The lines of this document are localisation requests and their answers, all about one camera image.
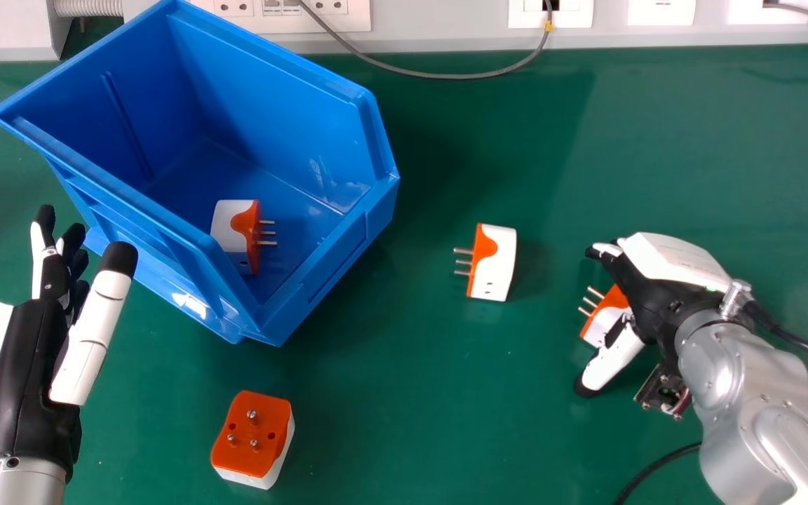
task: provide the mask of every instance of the white flexible conduit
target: white flexible conduit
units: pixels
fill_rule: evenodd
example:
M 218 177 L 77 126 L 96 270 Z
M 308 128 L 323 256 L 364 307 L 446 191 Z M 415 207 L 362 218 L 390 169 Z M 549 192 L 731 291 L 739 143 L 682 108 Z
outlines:
M 55 13 L 63 18 L 123 16 L 121 0 L 55 0 Z

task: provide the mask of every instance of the white wall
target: white wall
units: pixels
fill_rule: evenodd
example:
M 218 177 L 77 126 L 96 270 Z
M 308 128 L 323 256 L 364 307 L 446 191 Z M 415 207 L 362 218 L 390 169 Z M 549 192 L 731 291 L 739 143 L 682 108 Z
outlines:
M 154 0 L 124 0 L 126 17 Z M 368 52 L 534 48 L 536 29 L 507 28 L 507 0 L 372 0 L 372 32 L 346 38 Z M 690 27 L 628 27 L 626 0 L 596 0 L 589 29 L 558 29 L 549 48 L 616 48 L 808 42 L 808 25 L 729 26 L 727 0 L 698 0 Z M 296 52 L 340 52 L 324 34 L 267 35 Z

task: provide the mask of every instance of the robotic arm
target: robotic arm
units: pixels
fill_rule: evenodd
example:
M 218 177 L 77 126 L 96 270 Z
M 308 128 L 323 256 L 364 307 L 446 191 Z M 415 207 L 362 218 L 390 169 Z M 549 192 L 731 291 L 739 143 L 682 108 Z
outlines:
M 115 242 L 89 285 L 73 224 L 55 242 L 55 211 L 31 224 L 32 298 L 0 303 L 0 505 L 58 505 L 81 442 L 80 407 L 98 377 L 137 265 Z
M 754 335 L 743 310 L 755 304 L 750 286 L 705 250 L 658 234 L 596 243 L 586 255 L 615 286 L 606 295 L 592 290 L 599 302 L 584 298 L 593 312 L 580 308 L 589 316 L 581 336 L 598 351 L 577 393 L 599 393 L 644 344 L 655 344 L 660 364 L 635 401 L 682 419 L 693 399 L 704 429 L 700 466 L 719 499 L 808 505 L 808 372 L 796 355 Z

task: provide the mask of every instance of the metal prong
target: metal prong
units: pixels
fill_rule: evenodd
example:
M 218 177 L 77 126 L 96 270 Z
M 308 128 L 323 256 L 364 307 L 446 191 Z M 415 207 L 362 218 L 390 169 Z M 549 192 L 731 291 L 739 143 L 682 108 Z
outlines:
M 592 295 L 595 295 L 597 298 L 603 300 L 603 295 L 600 294 L 600 291 L 594 290 L 594 288 L 592 288 L 591 286 L 588 287 L 588 292 L 591 293 Z

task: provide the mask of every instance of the plug pin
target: plug pin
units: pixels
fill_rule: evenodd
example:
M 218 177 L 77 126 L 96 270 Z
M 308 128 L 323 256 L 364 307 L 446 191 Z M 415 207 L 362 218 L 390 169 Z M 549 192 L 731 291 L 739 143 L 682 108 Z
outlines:
M 587 290 L 592 295 L 595 295 L 598 298 L 598 300 L 603 300 L 603 294 L 600 293 L 600 291 L 594 290 L 594 288 L 592 288 L 591 286 L 587 287 Z

